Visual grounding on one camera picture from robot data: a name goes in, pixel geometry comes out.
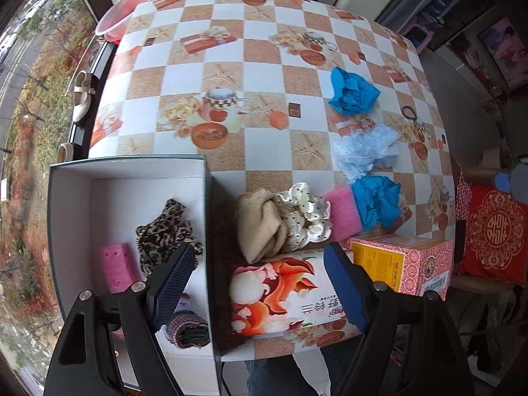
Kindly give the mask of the pink plastic stool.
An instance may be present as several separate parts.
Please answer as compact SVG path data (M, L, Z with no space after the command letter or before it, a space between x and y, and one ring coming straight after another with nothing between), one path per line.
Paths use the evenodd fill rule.
M435 32L428 29L420 24L411 24L402 30L403 36L412 43L416 53L421 54L421 52L427 48L431 39L433 39Z

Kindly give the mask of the white shoe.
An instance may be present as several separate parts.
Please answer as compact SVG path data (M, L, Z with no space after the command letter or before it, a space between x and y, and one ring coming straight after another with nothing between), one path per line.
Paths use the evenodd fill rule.
M88 114L92 98L95 97L98 77L81 70L76 74L73 85L73 115L74 124L79 124Z
M62 143L57 148L55 162L57 164L71 162L74 159L74 146L71 143Z

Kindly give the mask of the blue cloth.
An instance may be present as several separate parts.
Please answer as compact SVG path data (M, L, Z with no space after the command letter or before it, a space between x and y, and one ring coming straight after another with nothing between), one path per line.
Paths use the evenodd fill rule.
M373 175L358 179L351 188L363 229L370 230L378 224L392 228L396 224L400 217L400 183Z
M371 112L380 91L362 76L335 67L330 80L334 96L329 104L342 116L357 116Z

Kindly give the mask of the pink plastic basin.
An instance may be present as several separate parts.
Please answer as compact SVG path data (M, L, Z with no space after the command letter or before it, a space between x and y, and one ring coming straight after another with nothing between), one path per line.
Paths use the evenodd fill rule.
M155 0L118 0L98 22L95 34L108 42L119 43L136 7Z

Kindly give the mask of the leopard print scrunchie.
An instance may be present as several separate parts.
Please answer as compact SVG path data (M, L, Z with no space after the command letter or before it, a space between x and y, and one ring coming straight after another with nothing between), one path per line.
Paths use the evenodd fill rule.
M140 254L141 272L149 277L158 265L165 264L183 244L203 253L202 243L194 236L191 222L183 218L185 206L173 198L166 201L161 214L152 222L136 228L136 246Z

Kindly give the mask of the red embroidered cushion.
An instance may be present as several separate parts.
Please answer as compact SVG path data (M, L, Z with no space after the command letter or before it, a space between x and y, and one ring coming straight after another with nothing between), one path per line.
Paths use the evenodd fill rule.
M462 272L527 284L527 206L490 186L473 186Z

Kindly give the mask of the white shoe lower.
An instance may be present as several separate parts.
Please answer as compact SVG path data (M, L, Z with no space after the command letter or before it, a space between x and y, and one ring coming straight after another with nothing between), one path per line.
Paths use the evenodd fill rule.
M74 146L71 143L62 143L57 148L55 162L57 164L71 162L74 159Z

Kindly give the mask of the floral tissue box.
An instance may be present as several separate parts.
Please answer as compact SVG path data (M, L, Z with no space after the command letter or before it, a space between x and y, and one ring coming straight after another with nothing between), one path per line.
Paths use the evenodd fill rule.
M348 322L323 264L323 249L229 268L231 327L243 337L304 333L320 346L360 333Z

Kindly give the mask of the white polka dot scrunchie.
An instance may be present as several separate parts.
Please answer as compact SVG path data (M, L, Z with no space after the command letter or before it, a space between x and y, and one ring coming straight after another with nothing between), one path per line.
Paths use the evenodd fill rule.
M312 195L308 183L295 183L275 194L273 201L286 227L282 251L296 251L330 238L333 229L331 205L327 199Z

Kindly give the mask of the pink patterned cardboard box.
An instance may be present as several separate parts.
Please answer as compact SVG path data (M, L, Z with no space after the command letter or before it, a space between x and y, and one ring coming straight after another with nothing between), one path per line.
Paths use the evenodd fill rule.
M454 265L454 241L389 234L349 238L344 248L372 281L383 281L403 294L421 296L433 290L446 298Z

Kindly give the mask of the purple knitted sock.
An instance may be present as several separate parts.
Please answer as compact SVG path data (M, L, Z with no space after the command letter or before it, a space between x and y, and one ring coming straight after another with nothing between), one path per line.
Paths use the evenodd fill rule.
M204 348L210 343L208 322L191 310L191 297L186 293L181 295L164 334L180 349Z

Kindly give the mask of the white open storage box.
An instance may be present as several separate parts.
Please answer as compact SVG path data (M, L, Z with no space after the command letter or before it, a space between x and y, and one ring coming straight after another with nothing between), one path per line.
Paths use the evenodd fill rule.
M140 269L136 228L161 215L168 199L184 205L182 215L203 247L183 293L188 309L207 320L210 343L177 348L166 327L157 341L185 395L221 395L217 354L210 318L207 254L207 196L210 175L202 155L129 155L71 161L50 167L48 250L58 305L65 318L83 290L110 293L101 248L126 244L130 271Z

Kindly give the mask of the pink sponge small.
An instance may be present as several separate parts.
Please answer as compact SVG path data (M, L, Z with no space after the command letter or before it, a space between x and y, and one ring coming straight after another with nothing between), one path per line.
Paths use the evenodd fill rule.
M98 249L98 258L110 293L120 293L141 279L135 256L128 243Z

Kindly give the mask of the light blue fluffy scrunchie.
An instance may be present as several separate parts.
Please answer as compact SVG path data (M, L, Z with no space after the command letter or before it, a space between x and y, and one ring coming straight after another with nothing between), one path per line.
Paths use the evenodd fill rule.
M349 182L368 175L374 167L391 167L399 155L399 131L376 125L368 131L354 131L333 141L333 159Z

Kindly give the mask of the beige cloth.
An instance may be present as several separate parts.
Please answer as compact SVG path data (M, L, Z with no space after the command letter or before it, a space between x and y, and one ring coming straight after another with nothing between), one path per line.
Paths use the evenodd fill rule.
M237 199L237 240L250 265L275 256L284 246L287 227L273 198L273 192L259 188Z

